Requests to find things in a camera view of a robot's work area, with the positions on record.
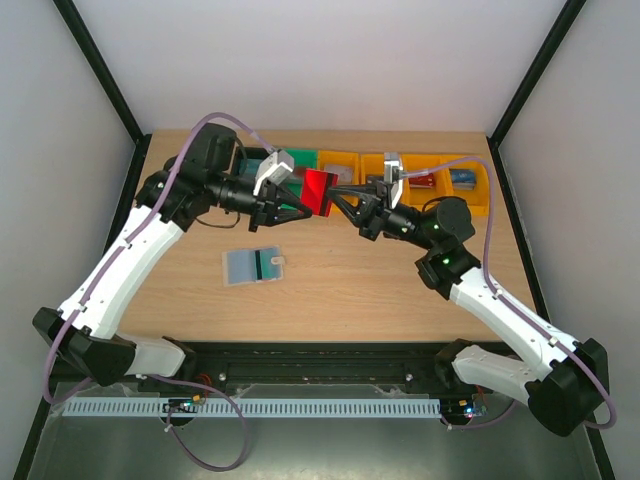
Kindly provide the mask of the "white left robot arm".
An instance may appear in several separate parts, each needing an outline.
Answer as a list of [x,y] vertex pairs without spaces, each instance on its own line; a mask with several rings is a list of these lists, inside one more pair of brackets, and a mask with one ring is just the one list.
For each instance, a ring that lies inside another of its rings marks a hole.
[[118,237],[89,277],[59,307],[35,314],[32,324],[50,348],[46,374],[58,358],[101,386],[124,376],[173,377],[183,368],[190,352],[179,342],[119,331],[155,264],[213,207],[248,216],[250,231],[311,215],[285,184],[295,168],[286,150],[268,148],[252,180],[230,171],[240,150],[234,130],[207,123],[144,181]]

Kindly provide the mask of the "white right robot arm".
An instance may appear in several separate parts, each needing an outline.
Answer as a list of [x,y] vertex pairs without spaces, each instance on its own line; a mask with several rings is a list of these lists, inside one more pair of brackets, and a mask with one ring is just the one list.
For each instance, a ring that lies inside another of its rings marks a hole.
[[438,357],[445,390],[487,387],[528,406],[550,432],[566,437],[609,397],[608,355],[595,339],[580,342],[504,290],[487,263],[465,247],[475,229],[464,199],[439,197],[422,210],[392,204],[386,184],[335,186],[329,198],[359,230],[425,250],[415,265],[423,284],[474,315],[515,353],[503,357],[458,340]]

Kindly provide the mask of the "red credit card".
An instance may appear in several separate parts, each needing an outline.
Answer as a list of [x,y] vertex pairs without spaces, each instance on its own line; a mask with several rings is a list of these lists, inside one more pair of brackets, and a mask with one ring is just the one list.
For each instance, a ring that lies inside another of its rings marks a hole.
[[328,217],[332,201],[328,191],[338,182],[338,175],[326,171],[307,169],[303,175],[301,202],[316,216]]

